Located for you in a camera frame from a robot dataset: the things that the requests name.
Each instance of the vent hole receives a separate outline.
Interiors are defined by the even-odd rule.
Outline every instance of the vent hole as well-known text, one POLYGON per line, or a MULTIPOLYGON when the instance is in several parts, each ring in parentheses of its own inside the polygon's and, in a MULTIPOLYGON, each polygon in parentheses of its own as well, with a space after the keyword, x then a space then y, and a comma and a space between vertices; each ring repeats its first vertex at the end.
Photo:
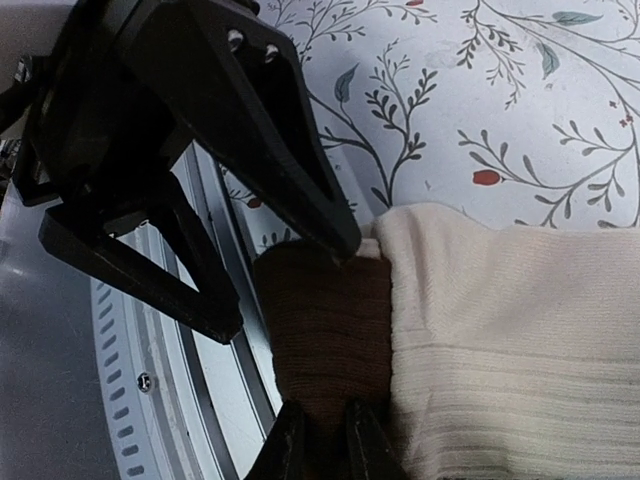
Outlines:
POLYGON ((142 465, 127 469, 127 475, 129 475, 130 477, 137 477, 138 475, 142 475, 143 473, 144 467, 142 465))
POLYGON ((130 447, 122 449, 122 455, 124 455, 125 457, 130 457, 131 455, 135 455, 139 451, 140 449, 137 445, 131 445, 130 447))
POLYGON ((114 353, 113 355, 111 355, 109 358, 107 358, 104 361, 104 366, 105 367, 109 367, 109 366, 113 365, 113 362, 117 361, 119 357, 120 357, 120 355, 118 354, 118 352, 114 353))
POLYGON ((122 376, 122 370, 116 370, 115 372, 113 372, 111 375, 107 377, 107 383, 111 384, 115 382, 117 379, 119 379, 121 376, 122 376))
POLYGON ((113 419, 120 420, 121 418, 124 418, 127 415, 129 415, 129 407, 124 407, 113 414, 113 419))
POLYGON ((111 289, 108 289, 106 292, 102 294, 102 296, 98 299, 98 305, 104 302, 111 295, 111 289))
POLYGON ((98 319, 102 320, 104 317, 107 316, 107 314, 113 310, 113 304, 109 304, 109 306, 107 308, 105 308, 103 311, 100 312, 100 315, 98 315, 98 319))
POLYGON ((113 392, 111 394, 111 396, 109 396, 109 400, 114 402, 114 401, 118 400, 119 398, 122 398, 123 396, 124 396, 124 387, 120 387, 118 390, 113 392))
POLYGON ((113 318, 112 318, 111 320, 109 320, 109 321, 107 322, 107 324, 106 324, 104 327, 102 327, 102 328, 100 329, 100 335, 104 335, 105 333, 107 333, 107 331, 108 331, 111 327, 113 327, 113 325, 114 325, 115 323, 116 323, 115 319, 113 319, 113 318))
POLYGON ((114 343, 116 343, 117 337, 114 335, 113 337, 111 337, 109 340, 107 340, 106 342, 104 342, 104 344, 102 345, 102 349, 106 350, 107 348, 109 348, 111 345, 113 345, 114 343))
POLYGON ((124 438, 124 437, 128 437, 129 435, 133 435, 133 427, 129 425, 128 427, 125 427, 122 430, 119 430, 117 435, 118 435, 118 438, 124 438))

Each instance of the white floral tablecloth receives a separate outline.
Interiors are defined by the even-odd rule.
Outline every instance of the white floral tablecloth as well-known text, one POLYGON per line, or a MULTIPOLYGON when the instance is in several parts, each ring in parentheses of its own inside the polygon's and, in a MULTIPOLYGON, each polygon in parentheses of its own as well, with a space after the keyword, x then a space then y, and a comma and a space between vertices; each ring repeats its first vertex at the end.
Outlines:
MULTIPOLYGON (((639 0, 268 0, 360 223, 640 225, 639 0)), ((291 232, 227 176, 258 251, 291 232)))

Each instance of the perforated metal rim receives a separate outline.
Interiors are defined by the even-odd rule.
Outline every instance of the perforated metal rim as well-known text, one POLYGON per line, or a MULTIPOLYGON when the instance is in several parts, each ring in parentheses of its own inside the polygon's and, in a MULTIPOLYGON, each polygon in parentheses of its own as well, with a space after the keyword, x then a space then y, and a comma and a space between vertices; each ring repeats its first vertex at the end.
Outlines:
POLYGON ((122 294, 92 280, 91 306, 102 397, 120 476, 162 478, 137 399, 122 294))

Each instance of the silver metal frame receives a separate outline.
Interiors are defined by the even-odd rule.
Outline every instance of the silver metal frame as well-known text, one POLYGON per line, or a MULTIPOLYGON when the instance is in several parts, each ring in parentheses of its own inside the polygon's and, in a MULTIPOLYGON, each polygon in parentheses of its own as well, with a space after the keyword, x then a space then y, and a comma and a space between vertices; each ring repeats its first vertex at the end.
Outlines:
MULTIPOLYGON (((136 479, 240 479, 282 406, 252 286, 255 251, 245 241, 219 168, 204 150, 191 146, 174 173, 238 290, 245 328, 231 346, 222 346, 116 290, 106 297, 112 309, 103 314, 105 286, 92 281, 98 367, 112 443, 122 478, 133 472, 136 479), (116 350, 119 360, 107 364, 116 350), (142 373, 151 378, 146 393, 136 386, 142 373), (114 391, 120 393, 112 400, 114 391), (122 437, 123 428, 133 433, 122 437)), ((124 241, 193 286, 154 228, 139 228, 124 241)))

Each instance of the screw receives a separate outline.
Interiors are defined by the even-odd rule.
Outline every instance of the screw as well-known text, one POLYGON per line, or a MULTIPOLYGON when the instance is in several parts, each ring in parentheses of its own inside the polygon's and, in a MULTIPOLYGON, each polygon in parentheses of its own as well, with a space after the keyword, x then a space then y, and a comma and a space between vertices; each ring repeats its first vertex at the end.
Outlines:
POLYGON ((275 45, 267 45, 267 53, 264 56, 264 63, 271 63, 280 54, 280 50, 275 45))
POLYGON ((25 83, 31 80, 31 74, 33 73, 33 61, 31 56, 24 55, 20 58, 18 62, 18 68, 16 70, 15 75, 13 76, 14 80, 19 83, 25 83))
POLYGON ((231 47, 231 52, 235 53, 244 42, 244 35, 239 30, 231 29, 227 33, 227 41, 229 42, 229 47, 231 47))
POLYGON ((146 372, 141 373, 138 377, 138 390, 140 390, 142 393, 149 393, 152 386, 153 382, 151 380, 151 376, 146 372))

